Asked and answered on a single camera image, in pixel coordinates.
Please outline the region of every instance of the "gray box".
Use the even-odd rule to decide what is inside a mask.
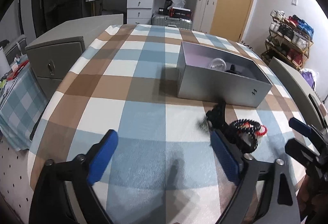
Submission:
[[[222,58],[227,70],[234,64],[241,75],[209,69],[214,58]],[[189,42],[181,43],[177,70],[179,98],[257,107],[272,87],[253,60]]]

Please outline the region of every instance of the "luggage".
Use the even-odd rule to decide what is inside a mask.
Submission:
[[[186,8],[192,11],[192,30],[209,33],[218,0],[188,0]]]
[[[165,15],[157,15],[154,14],[152,20],[152,25],[159,25],[159,26],[168,26],[168,27],[176,27],[176,28],[183,28],[191,30],[192,22],[188,19],[182,18],[171,18]]]

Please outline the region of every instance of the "white pegboard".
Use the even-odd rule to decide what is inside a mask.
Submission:
[[[5,137],[0,139],[0,192],[6,202],[28,224],[33,191],[27,177],[28,150],[14,151]]]

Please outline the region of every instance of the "gray storage cabinet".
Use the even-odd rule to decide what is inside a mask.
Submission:
[[[123,24],[123,14],[71,20],[49,30],[26,46],[34,74],[49,100],[94,39],[110,25],[120,24]]]

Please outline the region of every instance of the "silver suitcase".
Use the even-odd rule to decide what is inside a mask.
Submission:
[[[166,15],[157,15],[157,14],[154,14],[151,20],[151,24],[159,25],[159,26],[183,28],[189,30],[191,30],[192,28],[191,20],[182,19],[182,18],[171,18]]]

